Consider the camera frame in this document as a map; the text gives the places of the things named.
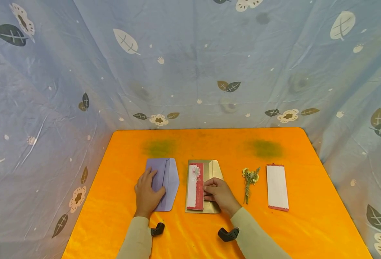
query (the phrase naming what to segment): red border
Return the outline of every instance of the red border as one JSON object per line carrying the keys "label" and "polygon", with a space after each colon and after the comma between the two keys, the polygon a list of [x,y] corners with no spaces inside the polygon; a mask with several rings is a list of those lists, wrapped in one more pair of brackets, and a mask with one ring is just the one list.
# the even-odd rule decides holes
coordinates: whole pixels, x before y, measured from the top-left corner
{"label": "red border", "polygon": [[269,208],[272,208],[272,209],[275,209],[275,210],[282,210],[284,212],[288,212],[288,208],[274,207],[274,206],[270,206],[270,205],[269,205]]}

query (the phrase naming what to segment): black clamp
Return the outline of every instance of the black clamp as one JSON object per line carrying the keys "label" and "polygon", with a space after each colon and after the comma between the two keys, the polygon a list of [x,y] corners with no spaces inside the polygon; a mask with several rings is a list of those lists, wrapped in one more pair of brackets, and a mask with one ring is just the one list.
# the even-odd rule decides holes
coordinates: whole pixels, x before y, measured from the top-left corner
{"label": "black clamp", "polygon": [[158,235],[161,235],[164,231],[164,224],[162,222],[159,222],[156,226],[156,228],[150,229],[150,234],[152,237],[156,237]]}
{"label": "black clamp", "polygon": [[239,228],[235,227],[230,232],[226,231],[223,227],[218,231],[218,236],[222,239],[224,242],[229,242],[238,237]]}

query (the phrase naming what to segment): orange table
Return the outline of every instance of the orange table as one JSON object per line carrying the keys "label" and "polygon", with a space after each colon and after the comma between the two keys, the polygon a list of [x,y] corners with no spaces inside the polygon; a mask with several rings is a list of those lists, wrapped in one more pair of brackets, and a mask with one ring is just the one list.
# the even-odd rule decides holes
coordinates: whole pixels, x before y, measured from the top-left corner
{"label": "orange table", "polygon": [[[218,160],[224,180],[243,201],[242,169],[261,166],[243,205],[292,258],[372,258],[324,167],[300,128],[116,131],[62,258],[115,258],[135,211],[134,185],[147,158],[175,158],[180,186],[171,212],[153,213],[151,258],[241,258],[236,242],[217,235],[232,229],[223,214],[185,213],[187,163]],[[268,208],[266,164],[284,164],[289,212]]]}

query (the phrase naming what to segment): envelope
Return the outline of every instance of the envelope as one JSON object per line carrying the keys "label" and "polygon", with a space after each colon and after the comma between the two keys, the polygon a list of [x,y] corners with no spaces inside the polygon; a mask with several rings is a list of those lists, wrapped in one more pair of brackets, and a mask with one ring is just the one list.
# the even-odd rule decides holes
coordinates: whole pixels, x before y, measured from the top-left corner
{"label": "envelope", "polygon": [[174,158],[148,159],[146,168],[152,167],[157,170],[153,178],[152,189],[158,191],[162,186],[166,188],[166,193],[157,205],[155,212],[168,212],[172,210],[176,193],[179,188],[179,175]]}
{"label": "envelope", "polygon": [[[203,172],[203,182],[206,182],[207,180],[217,177],[219,179],[224,179],[222,176],[221,169],[219,167],[219,163],[216,160],[189,160],[188,161],[188,178],[189,179],[189,168],[191,164],[198,164],[203,166],[201,171]],[[189,182],[186,185],[186,201],[188,201],[188,190],[189,190]],[[203,200],[203,209],[198,208],[196,206],[196,209],[188,209],[188,206],[185,202],[185,212],[186,213],[205,213],[205,214],[217,214],[221,212],[221,209],[219,208],[218,204],[214,201],[205,201]]]}

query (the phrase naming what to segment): gold envelope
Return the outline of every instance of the gold envelope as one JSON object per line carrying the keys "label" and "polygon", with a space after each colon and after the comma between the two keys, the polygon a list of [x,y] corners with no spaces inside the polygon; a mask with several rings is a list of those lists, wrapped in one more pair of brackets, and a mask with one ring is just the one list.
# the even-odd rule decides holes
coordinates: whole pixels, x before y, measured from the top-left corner
{"label": "gold envelope", "polygon": [[[222,176],[219,163],[216,160],[189,160],[188,161],[188,174],[189,174],[189,164],[191,163],[203,163],[203,181],[216,177],[219,179],[224,179]],[[188,198],[188,184],[186,183],[186,200]],[[188,210],[185,203],[185,212],[187,213],[205,213],[205,214],[217,214],[221,212],[218,204],[214,201],[203,201],[203,210]]]}

